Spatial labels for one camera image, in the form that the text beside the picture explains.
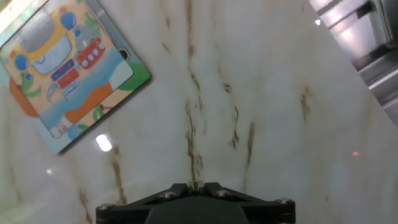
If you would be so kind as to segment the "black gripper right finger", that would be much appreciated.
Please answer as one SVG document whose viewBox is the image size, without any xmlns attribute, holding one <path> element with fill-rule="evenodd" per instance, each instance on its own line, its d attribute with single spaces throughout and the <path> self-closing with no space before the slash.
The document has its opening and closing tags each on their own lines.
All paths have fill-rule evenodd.
<svg viewBox="0 0 398 224">
<path fill-rule="evenodd" d="M 295 223 L 295 201 L 289 198 L 262 200 L 217 182 L 197 182 L 196 195 L 213 215 L 238 223 Z"/>
</svg>

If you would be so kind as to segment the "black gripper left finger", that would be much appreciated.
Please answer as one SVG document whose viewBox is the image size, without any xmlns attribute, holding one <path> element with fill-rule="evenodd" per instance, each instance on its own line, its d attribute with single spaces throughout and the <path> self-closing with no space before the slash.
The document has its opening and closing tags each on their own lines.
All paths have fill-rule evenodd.
<svg viewBox="0 0 398 224">
<path fill-rule="evenodd" d="M 193 196 L 197 192 L 197 183 L 189 182 L 187 184 L 172 184 L 156 194 L 140 199 L 136 202 L 116 205 L 112 203 L 104 203 L 95 210 L 95 223 L 123 223 L 125 221 L 141 222 L 144 221 L 149 212 L 159 205 L 164 205 L 185 197 Z"/>
</svg>

